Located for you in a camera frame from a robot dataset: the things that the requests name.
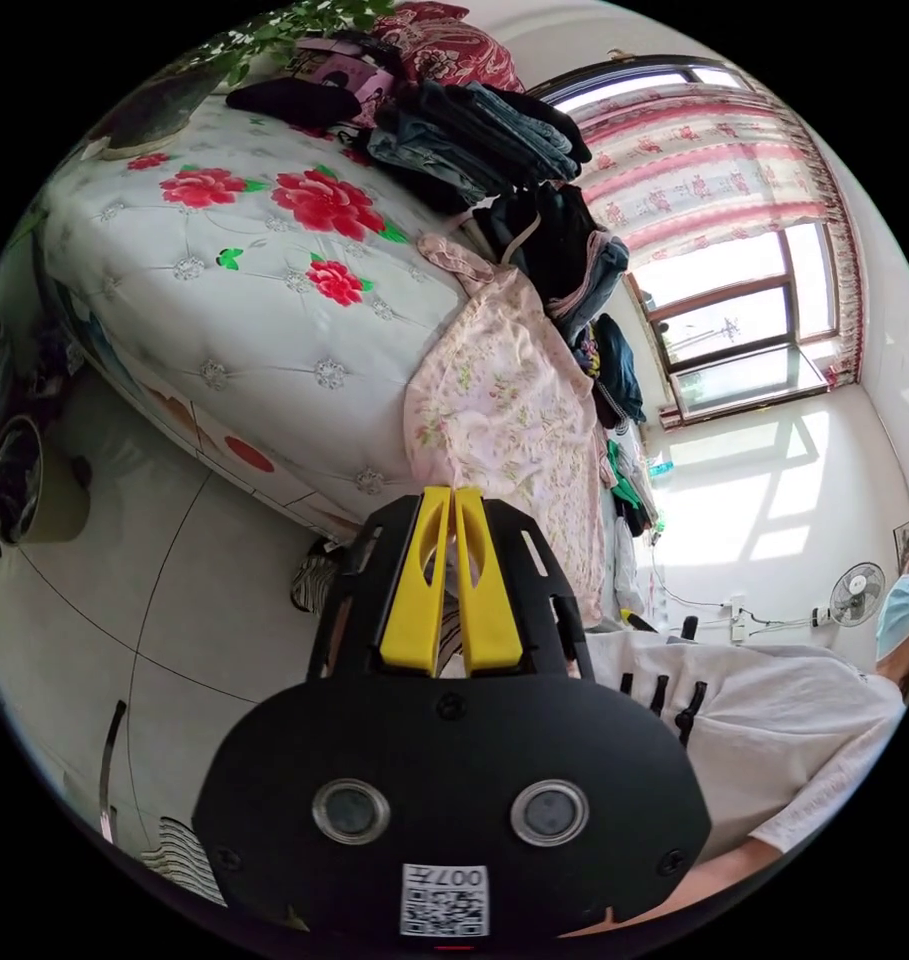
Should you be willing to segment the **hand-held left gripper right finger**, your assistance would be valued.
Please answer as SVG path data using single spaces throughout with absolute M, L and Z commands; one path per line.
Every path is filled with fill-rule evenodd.
M 515 670 L 523 648 L 484 501 L 476 489 L 454 492 L 459 617 L 468 672 Z

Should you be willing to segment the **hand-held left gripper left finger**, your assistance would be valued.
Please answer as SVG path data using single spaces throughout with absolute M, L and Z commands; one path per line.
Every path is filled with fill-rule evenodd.
M 451 490 L 429 486 L 405 520 L 396 587 L 379 652 L 392 670 L 437 668 Z

